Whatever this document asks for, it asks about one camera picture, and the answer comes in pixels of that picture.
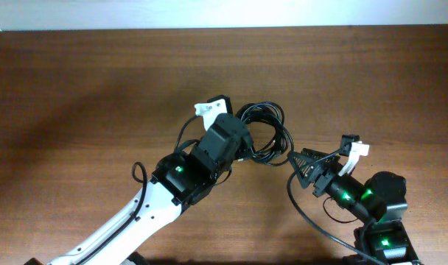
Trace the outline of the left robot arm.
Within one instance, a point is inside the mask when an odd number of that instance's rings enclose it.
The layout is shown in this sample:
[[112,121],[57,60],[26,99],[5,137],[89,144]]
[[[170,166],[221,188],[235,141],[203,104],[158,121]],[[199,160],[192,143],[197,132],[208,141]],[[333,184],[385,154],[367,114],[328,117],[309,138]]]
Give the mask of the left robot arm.
[[129,256],[149,237],[206,197],[252,143],[240,119],[221,113],[202,138],[177,145],[152,174],[144,174],[141,189],[120,212],[49,264],[129,264]]

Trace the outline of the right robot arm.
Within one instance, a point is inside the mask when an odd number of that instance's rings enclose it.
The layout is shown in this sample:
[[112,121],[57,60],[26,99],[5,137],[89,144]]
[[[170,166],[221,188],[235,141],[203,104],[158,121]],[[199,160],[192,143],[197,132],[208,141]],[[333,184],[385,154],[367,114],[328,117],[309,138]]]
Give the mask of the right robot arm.
[[[420,264],[402,224],[402,215],[407,210],[406,179],[392,172],[378,172],[361,183],[351,175],[368,149],[365,144],[355,143],[330,154],[311,149],[291,152],[288,160],[294,172],[287,181],[290,201],[319,233],[354,252],[343,258],[344,264]],[[315,197],[327,194],[363,223],[354,230],[354,245],[333,236],[304,213],[291,191],[295,178],[302,188],[313,186]]]

